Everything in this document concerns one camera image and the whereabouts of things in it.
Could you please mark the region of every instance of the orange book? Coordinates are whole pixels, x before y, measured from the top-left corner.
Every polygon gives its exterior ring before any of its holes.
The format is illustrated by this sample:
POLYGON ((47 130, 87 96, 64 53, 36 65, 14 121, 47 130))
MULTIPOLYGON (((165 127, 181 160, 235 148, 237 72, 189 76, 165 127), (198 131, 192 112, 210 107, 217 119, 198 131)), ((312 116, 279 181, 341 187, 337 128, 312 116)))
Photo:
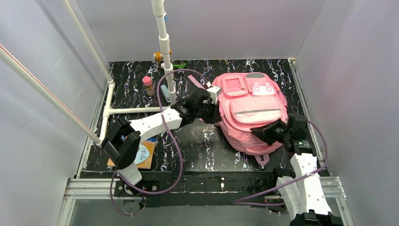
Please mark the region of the orange book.
MULTIPOLYGON (((155 146, 157 145, 157 140, 154 138, 149 138, 139 145, 139 150, 136 155, 135 163, 139 169, 150 169, 152 156, 154 154, 155 146)), ((108 166, 115 166, 115 164, 108 159, 108 166)))

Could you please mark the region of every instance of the light blue object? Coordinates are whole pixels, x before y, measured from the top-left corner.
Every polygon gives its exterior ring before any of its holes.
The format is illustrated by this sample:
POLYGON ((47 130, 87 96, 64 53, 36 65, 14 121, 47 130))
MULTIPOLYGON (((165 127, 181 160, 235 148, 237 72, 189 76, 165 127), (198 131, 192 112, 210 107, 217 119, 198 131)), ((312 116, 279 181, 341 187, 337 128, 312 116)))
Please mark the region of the light blue object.
POLYGON ((162 85, 162 86, 161 86, 161 91, 162 91, 163 96, 165 97, 166 101, 167 101, 168 103, 170 103, 169 92, 168 92, 168 89, 167 89, 167 87, 166 87, 165 85, 162 85))

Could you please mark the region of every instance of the white panel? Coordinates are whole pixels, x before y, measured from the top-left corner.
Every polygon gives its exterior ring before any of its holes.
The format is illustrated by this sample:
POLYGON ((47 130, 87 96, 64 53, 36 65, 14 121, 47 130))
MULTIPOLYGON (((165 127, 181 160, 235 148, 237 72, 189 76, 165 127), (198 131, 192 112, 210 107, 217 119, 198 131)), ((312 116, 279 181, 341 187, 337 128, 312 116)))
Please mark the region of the white panel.
MULTIPOLYGON (((325 0, 166 0, 172 59, 296 56, 325 0)), ((109 61, 160 50, 151 1, 77 0, 109 61)))
MULTIPOLYGON (((57 28, 49 15, 65 15, 57 4, 47 11, 35 1, 3 1, 0 43, 90 125, 105 79, 84 66, 86 49, 71 49, 80 37, 57 28)), ((0 70, 1 225, 56 225, 86 136, 1 61, 0 70)))
POLYGON ((398 225, 398 11, 397 0, 327 1, 296 59, 360 226, 398 225))

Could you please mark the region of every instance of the bottle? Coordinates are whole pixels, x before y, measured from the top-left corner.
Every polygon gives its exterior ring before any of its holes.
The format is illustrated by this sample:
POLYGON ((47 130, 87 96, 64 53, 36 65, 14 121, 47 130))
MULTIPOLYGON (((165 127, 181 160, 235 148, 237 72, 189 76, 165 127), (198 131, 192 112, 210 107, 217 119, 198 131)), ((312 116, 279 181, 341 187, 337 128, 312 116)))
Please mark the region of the bottle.
POLYGON ((155 89, 154 89, 154 86, 152 85, 151 78, 148 76, 144 76, 143 83, 144 83, 145 92, 147 93, 147 95, 153 96, 155 94, 155 89))

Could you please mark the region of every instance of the green object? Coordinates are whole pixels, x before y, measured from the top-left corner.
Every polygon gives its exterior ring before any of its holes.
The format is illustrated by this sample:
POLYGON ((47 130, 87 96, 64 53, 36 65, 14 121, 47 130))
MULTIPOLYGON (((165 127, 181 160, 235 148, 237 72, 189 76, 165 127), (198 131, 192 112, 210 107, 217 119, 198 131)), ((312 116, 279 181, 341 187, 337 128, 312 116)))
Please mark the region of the green object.
POLYGON ((183 69, 183 68, 185 68, 187 66, 187 64, 186 63, 183 63, 182 65, 173 65, 173 68, 176 68, 176 69, 183 69))

